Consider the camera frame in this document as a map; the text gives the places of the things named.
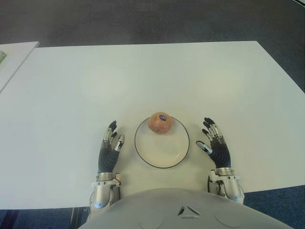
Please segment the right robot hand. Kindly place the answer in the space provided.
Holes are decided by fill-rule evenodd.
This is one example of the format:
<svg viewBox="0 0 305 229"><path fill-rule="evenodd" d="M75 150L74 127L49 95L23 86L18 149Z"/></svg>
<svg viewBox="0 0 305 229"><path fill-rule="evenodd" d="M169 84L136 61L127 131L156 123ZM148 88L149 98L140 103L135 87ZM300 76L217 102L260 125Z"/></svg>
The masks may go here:
<svg viewBox="0 0 305 229"><path fill-rule="evenodd" d="M196 141L196 145L211 158L216 168L231 167L230 152L220 128L207 117L204 118L203 125L206 129L203 128L202 132L210 140L210 146L200 140Z"/></svg>

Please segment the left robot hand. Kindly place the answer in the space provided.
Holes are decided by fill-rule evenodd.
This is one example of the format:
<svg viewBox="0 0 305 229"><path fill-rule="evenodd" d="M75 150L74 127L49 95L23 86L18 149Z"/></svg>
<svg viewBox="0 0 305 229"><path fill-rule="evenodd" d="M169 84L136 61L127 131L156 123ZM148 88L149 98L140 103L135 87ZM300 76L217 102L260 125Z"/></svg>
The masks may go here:
<svg viewBox="0 0 305 229"><path fill-rule="evenodd" d="M98 173L112 173L118 161L121 148L125 142L125 135L120 135L117 143L112 147L112 142L117 136L116 128L117 122L114 120L104 133L98 158Z"/></svg>

